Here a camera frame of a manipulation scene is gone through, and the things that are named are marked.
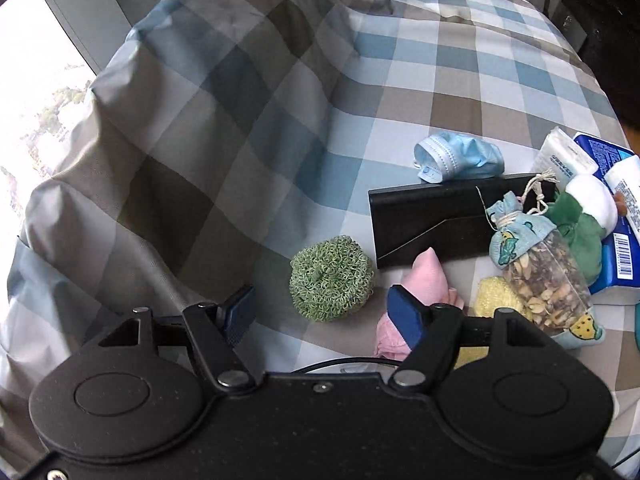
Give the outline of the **pink cloth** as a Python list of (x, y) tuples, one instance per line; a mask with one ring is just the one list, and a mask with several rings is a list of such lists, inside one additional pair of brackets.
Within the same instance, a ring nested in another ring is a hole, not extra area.
[[(400, 282), (402, 287), (420, 300), (424, 306), (441, 302), (463, 309), (464, 302), (457, 289), (449, 286), (446, 274), (433, 248), (416, 257), (410, 272)], [(410, 347), (392, 320), (384, 313), (376, 326), (374, 355), (395, 361), (403, 361)]]

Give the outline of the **green mesh scrubber ball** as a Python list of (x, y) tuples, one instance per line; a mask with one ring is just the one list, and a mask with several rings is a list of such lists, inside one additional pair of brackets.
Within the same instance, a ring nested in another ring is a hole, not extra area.
[(292, 304), (314, 322), (330, 322), (358, 311), (374, 289), (373, 262), (347, 235), (304, 248), (290, 266)]

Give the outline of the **herb sachet pouch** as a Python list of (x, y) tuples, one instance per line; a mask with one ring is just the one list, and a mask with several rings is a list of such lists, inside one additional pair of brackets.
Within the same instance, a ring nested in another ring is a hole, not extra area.
[(485, 209), (494, 228), (489, 257), (523, 305), (523, 315), (563, 348), (604, 341), (582, 271), (556, 225), (542, 192), (558, 179), (546, 170), (529, 179), (521, 196), (509, 191)]

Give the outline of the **blue face mask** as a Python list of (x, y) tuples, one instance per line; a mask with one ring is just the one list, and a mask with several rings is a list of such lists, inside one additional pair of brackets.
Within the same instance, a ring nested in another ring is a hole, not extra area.
[(462, 133), (430, 134), (416, 144), (413, 156), (418, 177), (431, 184), (499, 177), (504, 171), (504, 159), (495, 144)]

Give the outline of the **small white tissue pack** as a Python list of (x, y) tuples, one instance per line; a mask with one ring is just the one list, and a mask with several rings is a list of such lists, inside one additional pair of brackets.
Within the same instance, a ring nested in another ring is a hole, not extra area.
[(542, 174), (551, 171), (556, 186), (564, 191), (578, 174), (592, 176), (599, 169), (597, 163), (564, 130), (554, 127), (544, 139), (534, 159), (531, 172)]

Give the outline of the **black glasses case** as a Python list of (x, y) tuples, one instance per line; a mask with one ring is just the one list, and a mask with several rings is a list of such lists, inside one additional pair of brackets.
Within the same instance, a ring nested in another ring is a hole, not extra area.
[(524, 193), (531, 174), (368, 192), (376, 266), (408, 266), (427, 249), (441, 262), (486, 256), (494, 226), (485, 209)]

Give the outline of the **snowman plush toy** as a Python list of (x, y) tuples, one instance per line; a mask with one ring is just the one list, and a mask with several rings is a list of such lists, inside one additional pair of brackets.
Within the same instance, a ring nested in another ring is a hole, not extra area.
[(622, 196), (611, 193), (597, 177), (578, 174), (559, 192), (544, 216), (556, 226), (586, 283), (592, 285), (602, 271), (602, 240), (624, 214)]

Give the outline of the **blue Tempo tissue pack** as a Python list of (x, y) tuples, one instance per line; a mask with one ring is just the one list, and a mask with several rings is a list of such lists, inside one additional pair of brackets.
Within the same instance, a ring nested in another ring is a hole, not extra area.
[(628, 148), (579, 133), (574, 136), (598, 168), (570, 181), (567, 191), (605, 229), (601, 272), (590, 285), (597, 304), (639, 301), (639, 156)]

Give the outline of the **checkered sofa cover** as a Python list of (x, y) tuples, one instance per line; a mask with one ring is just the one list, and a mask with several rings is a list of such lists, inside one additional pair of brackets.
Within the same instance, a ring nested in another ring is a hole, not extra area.
[(1, 303), (1, 469), (42, 455), (27, 400), (139, 306), (174, 315), (254, 286), (247, 359), (370, 356), (382, 272), (358, 312), (293, 307), (292, 257), (373, 247), (368, 194), (416, 183), (413, 150), (457, 131), (529, 170), (554, 128), (620, 144), (589, 68), (524, 0), (162, 0), (90, 87), (90, 112), (30, 196)]

